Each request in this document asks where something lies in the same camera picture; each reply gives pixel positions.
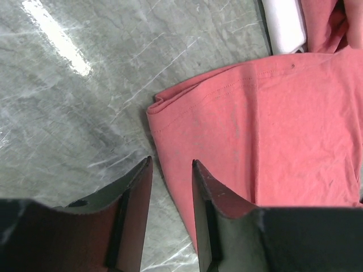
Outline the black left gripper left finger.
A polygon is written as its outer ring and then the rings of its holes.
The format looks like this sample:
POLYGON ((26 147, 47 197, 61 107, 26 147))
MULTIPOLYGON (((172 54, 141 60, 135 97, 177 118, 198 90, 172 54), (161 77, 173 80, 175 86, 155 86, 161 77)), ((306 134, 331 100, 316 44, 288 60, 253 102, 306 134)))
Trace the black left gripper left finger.
POLYGON ((139 271, 153 161, 62 207, 1 199, 2 271, 139 271))

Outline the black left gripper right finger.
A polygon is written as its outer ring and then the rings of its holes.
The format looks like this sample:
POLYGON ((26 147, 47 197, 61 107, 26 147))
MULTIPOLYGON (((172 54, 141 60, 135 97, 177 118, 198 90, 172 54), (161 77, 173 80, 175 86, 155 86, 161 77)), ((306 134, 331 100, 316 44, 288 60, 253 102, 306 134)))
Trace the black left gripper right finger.
POLYGON ((362 210, 259 207, 192 163, 200 271, 361 271, 362 210))

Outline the red t-shirt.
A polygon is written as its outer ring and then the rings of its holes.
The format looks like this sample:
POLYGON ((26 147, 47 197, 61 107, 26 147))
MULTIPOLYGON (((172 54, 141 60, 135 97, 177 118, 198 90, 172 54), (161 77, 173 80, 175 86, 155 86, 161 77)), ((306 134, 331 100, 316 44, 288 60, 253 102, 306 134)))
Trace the red t-shirt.
POLYGON ((302 1, 306 53, 201 74, 147 117, 163 175, 196 240, 192 162, 258 206, 362 207, 362 2, 302 1))

